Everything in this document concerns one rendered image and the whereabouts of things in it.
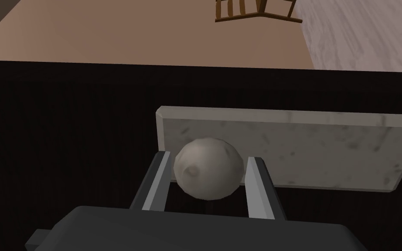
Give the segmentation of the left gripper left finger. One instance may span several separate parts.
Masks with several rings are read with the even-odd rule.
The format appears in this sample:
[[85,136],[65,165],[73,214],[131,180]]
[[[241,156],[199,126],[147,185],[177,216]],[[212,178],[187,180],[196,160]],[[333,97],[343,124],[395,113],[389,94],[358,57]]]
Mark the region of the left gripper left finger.
[[154,156],[129,208],[131,210],[164,211],[170,181],[170,152],[159,151]]

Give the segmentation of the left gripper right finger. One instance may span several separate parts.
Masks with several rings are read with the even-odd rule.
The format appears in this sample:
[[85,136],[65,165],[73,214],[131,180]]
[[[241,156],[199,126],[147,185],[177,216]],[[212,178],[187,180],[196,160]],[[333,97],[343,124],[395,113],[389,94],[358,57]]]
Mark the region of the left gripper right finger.
[[249,157],[245,172],[245,194],[249,218],[286,220],[264,160]]

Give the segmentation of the grey ball knob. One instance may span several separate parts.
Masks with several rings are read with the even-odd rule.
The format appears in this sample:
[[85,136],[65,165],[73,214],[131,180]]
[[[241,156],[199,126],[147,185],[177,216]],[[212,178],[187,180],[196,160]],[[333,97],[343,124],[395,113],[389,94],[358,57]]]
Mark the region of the grey ball knob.
[[243,158],[235,147],[217,138],[186,144],[176,156],[173,170],[182,190],[200,200],[230,196],[245,174]]

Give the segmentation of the grey marble drawer front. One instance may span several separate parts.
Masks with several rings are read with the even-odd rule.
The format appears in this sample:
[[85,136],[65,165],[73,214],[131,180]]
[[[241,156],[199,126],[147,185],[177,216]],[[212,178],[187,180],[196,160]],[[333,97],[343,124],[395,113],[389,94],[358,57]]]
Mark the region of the grey marble drawer front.
[[402,114],[161,106],[158,148],[222,139],[260,157],[276,187],[392,192],[402,179]]

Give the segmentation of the brown wooden chair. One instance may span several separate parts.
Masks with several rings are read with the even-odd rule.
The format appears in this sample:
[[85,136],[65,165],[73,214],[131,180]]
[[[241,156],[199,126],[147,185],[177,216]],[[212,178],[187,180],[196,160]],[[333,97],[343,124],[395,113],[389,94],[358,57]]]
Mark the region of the brown wooden chair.
[[[223,1],[227,2],[227,15],[228,15],[227,17],[221,16],[221,6],[222,6]],[[253,17],[266,17],[266,18],[272,18],[272,19],[283,20],[283,21],[288,21],[288,22],[302,23],[303,22],[302,19],[292,17],[293,10],[294,10],[297,0],[283,0],[283,1],[287,1],[287,2],[291,3],[290,10],[289,10],[287,16],[266,12],[266,6],[267,6],[268,0],[255,0],[256,12],[253,12],[253,13],[247,13],[246,9],[245,9],[245,0],[239,0],[239,11],[240,11],[239,15],[234,15],[233,0],[215,0],[215,22],[240,20],[240,19],[253,18]]]

